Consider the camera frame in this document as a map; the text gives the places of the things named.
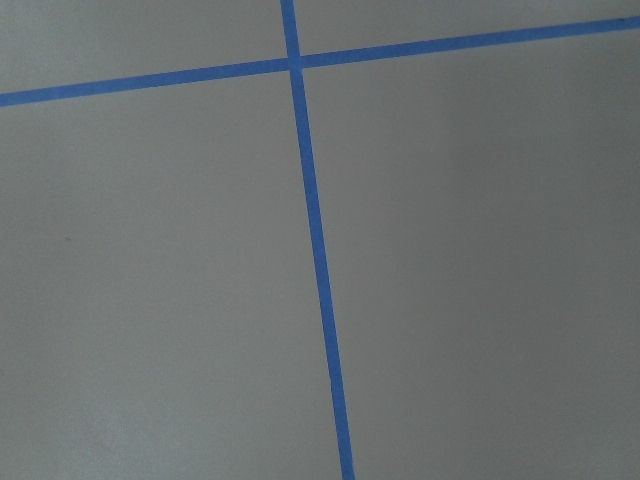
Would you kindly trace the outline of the brown paper table cover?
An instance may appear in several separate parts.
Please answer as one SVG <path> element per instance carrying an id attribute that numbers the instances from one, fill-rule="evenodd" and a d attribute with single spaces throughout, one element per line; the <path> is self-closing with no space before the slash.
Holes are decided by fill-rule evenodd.
<path id="1" fill-rule="evenodd" d="M 5 1 L 5 479 L 635 479 L 635 1 Z"/>

